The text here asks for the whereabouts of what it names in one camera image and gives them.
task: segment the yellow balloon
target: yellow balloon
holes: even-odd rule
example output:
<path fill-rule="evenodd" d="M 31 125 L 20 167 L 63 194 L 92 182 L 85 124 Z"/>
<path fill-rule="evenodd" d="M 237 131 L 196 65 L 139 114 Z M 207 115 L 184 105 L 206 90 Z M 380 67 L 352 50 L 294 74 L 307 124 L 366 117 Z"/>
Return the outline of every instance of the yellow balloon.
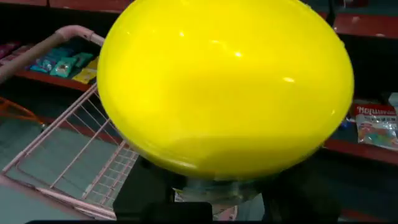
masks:
<path fill-rule="evenodd" d="M 106 37 L 98 91 L 154 164 L 248 179 L 315 152 L 350 106 L 353 70 L 298 0 L 136 0 Z"/>

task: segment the shopping cart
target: shopping cart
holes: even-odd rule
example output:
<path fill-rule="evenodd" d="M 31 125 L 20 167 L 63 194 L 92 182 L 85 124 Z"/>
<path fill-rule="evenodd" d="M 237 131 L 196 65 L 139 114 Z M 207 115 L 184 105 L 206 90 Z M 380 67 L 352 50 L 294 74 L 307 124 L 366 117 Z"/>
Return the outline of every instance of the shopping cart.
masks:
<path fill-rule="evenodd" d="M 84 27 L 63 27 L 1 67 L 0 83 L 74 36 L 104 42 Z M 80 219 L 114 220 L 112 204 L 137 157 L 102 108 L 95 83 L 3 168 L 0 184 Z M 220 219 L 234 220 L 236 212 L 231 208 Z"/>

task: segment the metal wire grid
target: metal wire grid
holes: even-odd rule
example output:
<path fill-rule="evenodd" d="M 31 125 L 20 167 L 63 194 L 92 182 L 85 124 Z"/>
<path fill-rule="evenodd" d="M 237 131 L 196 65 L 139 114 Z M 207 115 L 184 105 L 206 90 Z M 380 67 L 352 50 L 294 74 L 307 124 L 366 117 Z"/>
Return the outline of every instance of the metal wire grid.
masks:
<path fill-rule="evenodd" d="M 94 84 L 2 174 L 89 216 L 115 219 L 112 204 L 137 157 L 104 112 Z"/>

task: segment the red shelf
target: red shelf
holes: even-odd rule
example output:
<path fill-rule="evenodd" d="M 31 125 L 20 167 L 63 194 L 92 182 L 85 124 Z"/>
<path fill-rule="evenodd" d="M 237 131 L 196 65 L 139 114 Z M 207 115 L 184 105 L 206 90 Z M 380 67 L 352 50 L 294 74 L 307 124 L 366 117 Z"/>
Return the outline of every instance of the red shelf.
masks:
<path fill-rule="evenodd" d="M 335 30 L 339 34 L 398 38 L 398 17 L 338 14 Z"/>
<path fill-rule="evenodd" d="M 15 74 L 15 76 L 28 78 L 31 80 L 37 80 L 40 82 L 50 83 L 53 85 L 63 86 L 63 87 L 71 88 L 74 90 L 86 91 L 90 87 L 90 85 L 86 85 L 86 84 L 77 82 L 75 80 L 55 77 L 55 76 L 51 76 L 51 75 L 48 75 L 45 73 L 40 73 L 40 72 L 21 71 L 21 72 L 18 72 L 17 74 Z"/>
<path fill-rule="evenodd" d="M 0 0 L 0 3 L 27 4 L 32 6 L 46 6 L 47 0 Z"/>
<path fill-rule="evenodd" d="M 131 0 L 50 0 L 50 7 L 101 12 L 122 12 Z"/>
<path fill-rule="evenodd" d="M 336 139 L 327 140 L 323 146 L 331 151 L 398 165 L 398 152 L 381 147 Z"/>

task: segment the product packaging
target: product packaging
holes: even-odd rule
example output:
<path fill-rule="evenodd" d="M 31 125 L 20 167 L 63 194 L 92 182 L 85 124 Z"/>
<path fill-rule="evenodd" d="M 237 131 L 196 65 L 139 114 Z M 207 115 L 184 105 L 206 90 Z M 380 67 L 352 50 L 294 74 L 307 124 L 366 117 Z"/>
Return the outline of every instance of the product packaging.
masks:
<path fill-rule="evenodd" d="M 397 115 L 392 106 L 354 104 L 358 142 L 398 151 Z"/>
<path fill-rule="evenodd" d="M 61 58 L 69 57 L 72 53 L 72 49 L 64 47 L 52 49 L 45 56 L 38 58 L 30 69 L 36 72 L 48 73 L 54 69 L 55 65 L 61 60 Z"/>
<path fill-rule="evenodd" d="M 88 61 L 90 61 L 93 58 L 93 54 L 89 54 L 89 53 L 78 53 L 75 56 L 73 56 L 74 58 L 77 59 L 75 66 L 78 68 L 83 67 Z"/>
<path fill-rule="evenodd" d="M 61 60 L 51 70 L 50 75 L 57 75 L 63 78 L 68 77 L 76 61 L 76 58 L 61 58 Z"/>
<path fill-rule="evenodd" d="M 21 43 L 18 41 L 9 42 L 3 45 L 0 45 L 0 58 L 5 57 L 8 55 L 12 50 L 17 48 Z"/>

